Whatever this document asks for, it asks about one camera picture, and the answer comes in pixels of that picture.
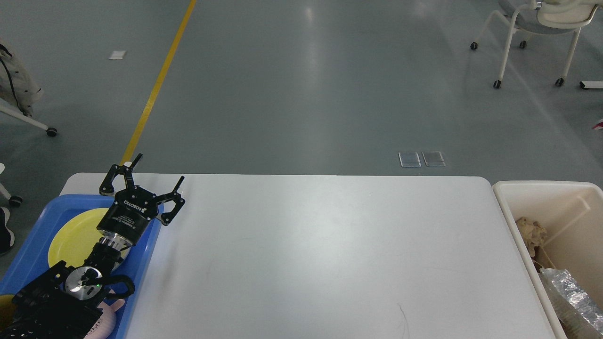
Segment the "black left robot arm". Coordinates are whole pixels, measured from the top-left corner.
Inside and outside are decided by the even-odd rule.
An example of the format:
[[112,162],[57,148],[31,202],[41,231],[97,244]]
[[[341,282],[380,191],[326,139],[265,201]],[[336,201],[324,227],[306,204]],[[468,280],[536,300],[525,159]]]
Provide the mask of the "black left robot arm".
[[134,294],[136,285],[125,274],[115,274],[123,253],[135,247],[155,220],[167,226],[185,204],[179,193],[184,176],[172,191],[157,195],[134,183],[131,164],[114,164],[99,193],[114,200],[96,229],[99,240],[78,267],[59,260],[21,288],[12,298],[15,313],[2,332],[3,339],[83,339],[101,318],[101,303]]

